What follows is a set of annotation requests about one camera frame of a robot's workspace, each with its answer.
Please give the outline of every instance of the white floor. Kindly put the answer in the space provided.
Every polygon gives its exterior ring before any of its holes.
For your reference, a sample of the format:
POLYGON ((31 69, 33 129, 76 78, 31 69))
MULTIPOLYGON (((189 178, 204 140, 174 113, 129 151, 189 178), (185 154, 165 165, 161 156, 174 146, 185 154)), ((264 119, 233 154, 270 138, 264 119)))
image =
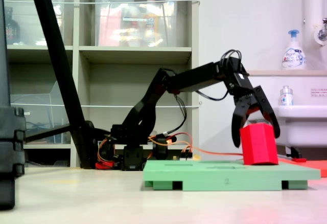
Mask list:
POLYGON ((1 224, 327 223, 327 178, 309 190, 149 191, 142 172, 28 168, 1 224))

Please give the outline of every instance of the plastic storage bin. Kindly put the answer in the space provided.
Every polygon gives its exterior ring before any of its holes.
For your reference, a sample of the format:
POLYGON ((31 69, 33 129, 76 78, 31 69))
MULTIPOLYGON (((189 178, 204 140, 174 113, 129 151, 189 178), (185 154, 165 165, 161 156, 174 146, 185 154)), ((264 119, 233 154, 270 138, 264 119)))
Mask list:
MULTIPOLYGON (((11 106, 24 109, 27 135, 68 123, 66 110, 63 106, 57 82, 49 94, 11 95, 10 100, 11 106)), ((69 144, 70 141, 70 133, 66 132, 39 140, 35 143, 69 144)))
MULTIPOLYGON (((72 0, 53 0, 62 39, 65 45, 73 44, 72 0)), ((7 44, 46 46, 43 30, 34 3, 5 2, 7 44)))
POLYGON ((95 0, 95 45, 177 47, 177 3, 121 3, 95 0))

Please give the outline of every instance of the green board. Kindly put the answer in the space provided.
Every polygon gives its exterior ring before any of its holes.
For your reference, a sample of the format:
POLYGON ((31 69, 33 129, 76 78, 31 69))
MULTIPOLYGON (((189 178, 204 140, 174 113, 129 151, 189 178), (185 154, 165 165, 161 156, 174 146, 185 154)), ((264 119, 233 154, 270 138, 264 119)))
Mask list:
POLYGON ((243 165, 243 161, 147 161, 145 187, 153 190, 266 191, 307 189, 320 171, 280 162, 279 165, 243 165))

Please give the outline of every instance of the soap dispenser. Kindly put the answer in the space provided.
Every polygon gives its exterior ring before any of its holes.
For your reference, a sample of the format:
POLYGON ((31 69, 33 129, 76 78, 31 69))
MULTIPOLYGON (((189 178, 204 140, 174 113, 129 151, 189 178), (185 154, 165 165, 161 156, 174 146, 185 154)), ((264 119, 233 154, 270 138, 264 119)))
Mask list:
POLYGON ((288 34, 291 35, 291 42, 286 48, 282 70, 305 70, 307 69, 307 59, 303 49, 300 47, 296 35, 298 30, 291 30, 288 34))

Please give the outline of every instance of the white sink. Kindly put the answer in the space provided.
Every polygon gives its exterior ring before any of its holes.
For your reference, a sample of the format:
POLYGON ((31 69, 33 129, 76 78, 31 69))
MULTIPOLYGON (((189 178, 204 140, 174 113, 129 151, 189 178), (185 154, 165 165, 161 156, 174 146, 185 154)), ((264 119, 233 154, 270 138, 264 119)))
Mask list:
MULTIPOLYGON (((327 106, 278 106, 274 112, 281 127, 277 145, 293 147, 327 147, 327 106)), ((263 119, 260 112, 249 117, 249 123, 263 119)))

